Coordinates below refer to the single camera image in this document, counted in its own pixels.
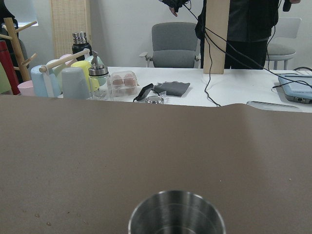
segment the electronic device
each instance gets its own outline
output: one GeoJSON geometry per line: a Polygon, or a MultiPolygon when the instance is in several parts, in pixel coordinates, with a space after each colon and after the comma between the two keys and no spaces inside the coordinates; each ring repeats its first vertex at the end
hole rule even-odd
{"type": "Polygon", "coordinates": [[[291,2],[290,0],[285,0],[284,5],[283,5],[283,11],[288,12],[291,9],[291,2]]]}
{"type": "Polygon", "coordinates": [[[133,101],[141,101],[147,97],[147,95],[150,93],[150,91],[153,89],[154,85],[149,84],[142,88],[141,92],[138,94],[138,96],[133,99],[133,101]]]}
{"type": "Polygon", "coordinates": [[[294,81],[305,81],[309,85],[312,86],[312,76],[308,75],[280,75],[278,80],[280,84],[282,84],[283,90],[285,92],[286,99],[288,101],[295,101],[304,104],[309,104],[312,102],[312,87],[308,85],[304,85],[302,82],[291,82],[289,80],[294,81]]]}

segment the light blue cup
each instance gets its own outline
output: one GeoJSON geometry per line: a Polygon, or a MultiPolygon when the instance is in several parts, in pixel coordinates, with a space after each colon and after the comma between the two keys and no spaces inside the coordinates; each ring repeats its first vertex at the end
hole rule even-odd
{"type": "Polygon", "coordinates": [[[62,83],[64,98],[90,98],[89,88],[82,68],[64,68],[62,70],[62,83]]]}
{"type": "MultiPolygon", "coordinates": [[[[41,67],[41,65],[33,67],[31,69],[31,71],[30,71],[31,80],[33,81],[34,91],[35,91],[36,96],[48,97],[48,92],[47,92],[47,89],[45,87],[45,83],[44,83],[44,79],[43,79],[43,73],[41,73],[39,71],[40,67],[41,67]]],[[[50,79],[51,79],[54,97],[58,97],[61,94],[59,82],[53,73],[50,74],[50,79]]]]}
{"type": "MultiPolygon", "coordinates": [[[[54,59],[54,60],[47,62],[47,65],[49,65],[53,62],[56,62],[56,61],[59,61],[59,59],[54,59]]],[[[57,78],[58,85],[59,85],[59,88],[61,91],[63,91],[63,88],[62,88],[62,70],[66,67],[67,66],[65,65],[65,63],[63,63],[60,66],[54,67],[54,68],[49,70],[49,73],[50,74],[53,73],[55,75],[55,77],[57,78]]]]}

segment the wooden cup rack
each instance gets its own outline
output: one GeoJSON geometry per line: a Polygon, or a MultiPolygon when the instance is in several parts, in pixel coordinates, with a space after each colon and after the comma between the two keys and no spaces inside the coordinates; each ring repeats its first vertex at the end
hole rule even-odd
{"type": "Polygon", "coordinates": [[[28,70],[27,70],[27,65],[37,56],[37,54],[33,54],[27,60],[24,59],[23,53],[20,48],[20,42],[19,42],[17,33],[36,24],[37,21],[29,23],[18,29],[15,29],[12,18],[4,18],[4,23],[5,25],[3,27],[8,32],[9,35],[6,36],[6,35],[0,34],[0,38],[11,40],[13,51],[14,51],[14,54],[15,54],[15,57],[19,66],[19,67],[14,67],[14,69],[20,71],[21,77],[24,82],[31,80],[28,70]]]}

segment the egg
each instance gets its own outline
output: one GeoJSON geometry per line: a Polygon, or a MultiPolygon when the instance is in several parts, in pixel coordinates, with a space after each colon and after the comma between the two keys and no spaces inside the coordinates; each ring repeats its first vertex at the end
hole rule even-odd
{"type": "Polygon", "coordinates": [[[121,78],[121,76],[119,75],[116,75],[116,76],[113,76],[113,85],[122,85],[123,84],[123,80],[121,78]]]}
{"type": "Polygon", "coordinates": [[[132,78],[125,78],[123,79],[123,82],[125,86],[136,86],[137,81],[132,77],[132,78]]]}

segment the gray office chair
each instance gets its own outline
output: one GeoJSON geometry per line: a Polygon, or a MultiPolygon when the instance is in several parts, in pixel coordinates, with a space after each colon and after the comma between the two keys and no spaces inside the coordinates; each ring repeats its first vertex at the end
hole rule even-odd
{"type": "Polygon", "coordinates": [[[194,68],[198,39],[195,35],[195,23],[168,22],[152,27],[153,56],[143,52],[147,67],[153,61],[154,67],[194,68]]]}
{"type": "Polygon", "coordinates": [[[276,25],[276,32],[272,42],[268,45],[266,61],[274,61],[274,70],[277,70],[277,62],[284,61],[284,70],[288,70],[288,61],[295,57],[296,50],[290,46],[274,43],[276,38],[296,38],[301,18],[280,17],[276,25]]]}

